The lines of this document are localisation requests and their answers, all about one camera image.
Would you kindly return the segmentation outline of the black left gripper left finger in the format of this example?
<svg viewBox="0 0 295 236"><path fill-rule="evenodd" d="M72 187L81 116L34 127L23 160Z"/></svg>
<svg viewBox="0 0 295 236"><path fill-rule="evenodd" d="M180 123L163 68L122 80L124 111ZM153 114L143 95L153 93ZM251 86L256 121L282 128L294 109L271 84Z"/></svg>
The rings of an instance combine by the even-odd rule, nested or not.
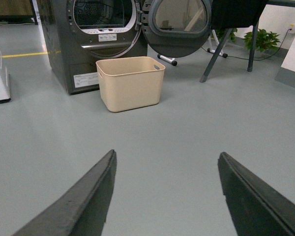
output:
<svg viewBox="0 0 295 236"><path fill-rule="evenodd" d="M114 191L116 170L117 153L112 149L15 235L100 236Z"/></svg>

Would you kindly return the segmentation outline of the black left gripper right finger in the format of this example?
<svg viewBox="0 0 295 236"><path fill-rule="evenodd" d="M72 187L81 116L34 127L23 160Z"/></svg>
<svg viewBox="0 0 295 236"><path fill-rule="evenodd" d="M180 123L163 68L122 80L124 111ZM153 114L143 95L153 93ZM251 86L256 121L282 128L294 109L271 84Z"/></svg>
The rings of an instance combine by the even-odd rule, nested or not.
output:
<svg viewBox="0 0 295 236"><path fill-rule="evenodd" d="M226 152L218 170L237 235L295 236L294 203Z"/></svg>

